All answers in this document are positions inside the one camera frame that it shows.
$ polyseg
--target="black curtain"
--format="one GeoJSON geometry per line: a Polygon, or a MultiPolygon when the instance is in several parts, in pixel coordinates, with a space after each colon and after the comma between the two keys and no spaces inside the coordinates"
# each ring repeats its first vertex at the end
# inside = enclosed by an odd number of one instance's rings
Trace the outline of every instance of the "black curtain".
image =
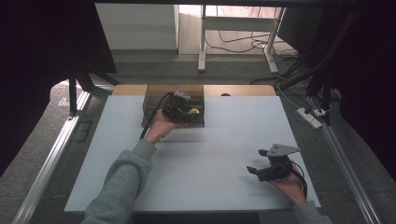
{"type": "Polygon", "coordinates": [[[396,180],[395,24],[392,1],[368,1],[331,68],[343,117],[396,180]]]}
{"type": "Polygon", "coordinates": [[[41,118],[53,85],[97,72],[117,71],[94,2],[0,1],[1,175],[41,118]]]}

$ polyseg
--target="person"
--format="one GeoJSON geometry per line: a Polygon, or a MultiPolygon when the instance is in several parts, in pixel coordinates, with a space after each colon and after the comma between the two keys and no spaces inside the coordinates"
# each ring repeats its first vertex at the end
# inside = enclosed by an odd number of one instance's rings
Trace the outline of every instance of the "person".
{"type": "MultiPolygon", "coordinates": [[[[162,112],[157,111],[148,133],[140,139],[133,150],[125,149],[109,168],[105,183],[99,195],[92,200],[85,211],[82,224],[127,223],[134,199],[145,187],[152,169],[151,157],[156,151],[155,144],[175,128],[186,123],[174,123],[162,112]]],[[[293,204],[293,211],[301,224],[329,224],[331,220],[322,216],[313,202],[304,197],[300,180],[290,174],[282,180],[269,181],[293,204]]]]}

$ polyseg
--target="white table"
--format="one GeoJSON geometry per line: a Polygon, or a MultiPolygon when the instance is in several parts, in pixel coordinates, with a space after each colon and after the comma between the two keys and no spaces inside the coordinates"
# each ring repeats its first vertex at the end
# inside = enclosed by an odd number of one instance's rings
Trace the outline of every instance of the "white table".
{"type": "MultiPolygon", "coordinates": [[[[83,212],[103,186],[111,163],[133,148],[142,128],[144,96],[110,96],[66,212],[83,212]]],[[[135,212],[260,211],[290,208],[272,186],[248,173],[269,167],[259,149],[273,143],[297,147],[277,96],[206,96],[205,127],[177,129],[157,144],[153,170],[135,212]]],[[[308,200],[320,206],[300,153],[308,200]]]]}

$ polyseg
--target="aluminum rail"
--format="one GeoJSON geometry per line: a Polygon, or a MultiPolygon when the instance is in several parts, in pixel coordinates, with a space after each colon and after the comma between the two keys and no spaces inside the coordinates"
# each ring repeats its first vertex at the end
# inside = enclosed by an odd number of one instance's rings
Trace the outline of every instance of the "aluminum rail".
{"type": "Polygon", "coordinates": [[[78,118],[82,113],[82,108],[87,103],[89,97],[90,94],[86,91],[83,91],[78,97],[77,114],[74,117],[69,117],[64,123],[64,126],[62,127],[62,130],[58,135],[58,138],[56,139],[46,161],[41,167],[35,182],[23,201],[18,214],[15,216],[12,222],[13,224],[29,223],[32,218],[32,215],[40,202],[41,196],[50,182],[50,178],[55,170],[56,164],[64,152],[65,145],[73,132],[73,129],[76,127],[78,118]]]}
{"type": "MultiPolygon", "coordinates": [[[[314,102],[312,98],[308,97],[308,100],[310,101],[311,105],[319,108],[317,102],[314,102]]],[[[338,165],[340,166],[341,171],[344,174],[349,188],[355,195],[355,199],[358,203],[359,208],[361,209],[364,218],[366,219],[366,222],[369,224],[380,224],[381,220],[377,212],[375,211],[373,203],[371,202],[366,190],[364,189],[363,185],[353,171],[353,168],[350,165],[349,160],[347,159],[347,155],[344,153],[341,144],[338,142],[337,136],[332,130],[332,127],[328,126],[325,122],[322,122],[322,131],[326,136],[327,141],[329,142],[332,153],[334,154],[334,157],[336,158],[338,165]]]]}

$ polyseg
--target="white wall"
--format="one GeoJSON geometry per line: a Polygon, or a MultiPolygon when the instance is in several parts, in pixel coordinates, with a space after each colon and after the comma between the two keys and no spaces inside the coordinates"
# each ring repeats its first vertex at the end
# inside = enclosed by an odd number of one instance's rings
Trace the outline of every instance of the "white wall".
{"type": "Polygon", "coordinates": [[[96,4],[110,49],[177,49],[178,6],[96,4]]]}

